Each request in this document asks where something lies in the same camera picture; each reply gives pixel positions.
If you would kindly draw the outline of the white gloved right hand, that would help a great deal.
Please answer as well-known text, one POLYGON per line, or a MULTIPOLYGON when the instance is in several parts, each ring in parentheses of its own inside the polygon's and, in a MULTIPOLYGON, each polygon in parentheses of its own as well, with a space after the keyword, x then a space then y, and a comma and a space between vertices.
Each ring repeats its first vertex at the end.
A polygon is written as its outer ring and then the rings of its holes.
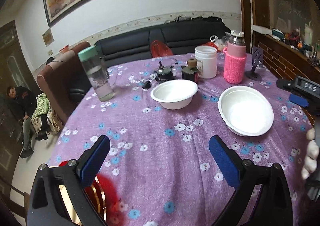
POLYGON ((317 158, 319 155, 319 147, 315 141, 315 129, 311 128, 307 134, 306 138, 309 141, 306 156, 304 159, 304 165, 302 168, 302 179, 306 180, 317 168, 317 158))

